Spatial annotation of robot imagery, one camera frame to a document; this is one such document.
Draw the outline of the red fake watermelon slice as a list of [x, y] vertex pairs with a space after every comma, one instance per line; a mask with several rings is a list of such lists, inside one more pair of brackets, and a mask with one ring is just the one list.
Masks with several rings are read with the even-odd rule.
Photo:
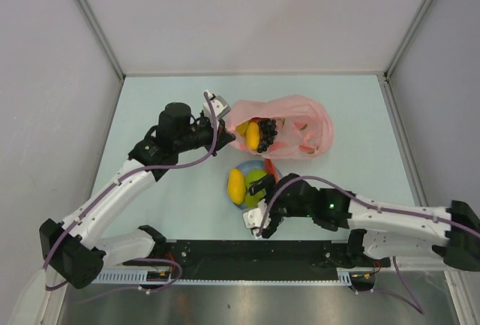
[[279, 175], [276, 166], [274, 166], [273, 161], [270, 158], [264, 159], [264, 169], [268, 175], [273, 175], [274, 181], [278, 182]]

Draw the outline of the yellow fake mango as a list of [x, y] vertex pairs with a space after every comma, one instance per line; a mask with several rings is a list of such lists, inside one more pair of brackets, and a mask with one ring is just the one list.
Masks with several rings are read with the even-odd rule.
[[245, 201], [246, 186], [243, 173], [237, 168], [231, 169], [227, 182], [227, 193], [235, 205], [242, 205]]

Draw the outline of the pink plastic bag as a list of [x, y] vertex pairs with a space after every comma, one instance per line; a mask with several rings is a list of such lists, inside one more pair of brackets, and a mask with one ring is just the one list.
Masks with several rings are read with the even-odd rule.
[[[276, 135], [264, 150], [249, 147], [247, 128], [272, 120]], [[231, 145], [238, 150], [270, 159], [306, 160], [325, 154], [334, 141], [334, 126], [325, 107], [302, 95], [272, 101], [239, 100], [226, 117], [226, 128], [234, 133]]]

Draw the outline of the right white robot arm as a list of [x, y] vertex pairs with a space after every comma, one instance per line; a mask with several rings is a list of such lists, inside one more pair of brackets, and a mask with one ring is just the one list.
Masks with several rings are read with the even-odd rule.
[[246, 227], [268, 239], [285, 218], [309, 218], [324, 230], [349, 231], [346, 258], [355, 266], [386, 257], [437, 257], [453, 269], [479, 270], [479, 217], [465, 202], [447, 207], [396, 205], [368, 199], [325, 180], [291, 173], [280, 180], [266, 175], [246, 186], [261, 200], [244, 214]]

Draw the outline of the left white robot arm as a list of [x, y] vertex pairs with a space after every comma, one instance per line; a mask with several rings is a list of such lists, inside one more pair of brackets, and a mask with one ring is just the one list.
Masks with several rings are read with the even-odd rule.
[[54, 269], [76, 289], [91, 284], [105, 266], [128, 261], [160, 263], [167, 252], [166, 238], [143, 225], [123, 236], [105, 238], [104, 231], [143, 191], [168, 170], [181, 168], [183, 152], [217, 152], [236, 138], [226, 129], [230, 106], [222, 98], [206, 95], [198, 118], [184, 103], [167, 104], [158, 123], [128, 153], [127, 160], [103, 190], [62, 221], [46, 220], [39, 229], [43, 269]]

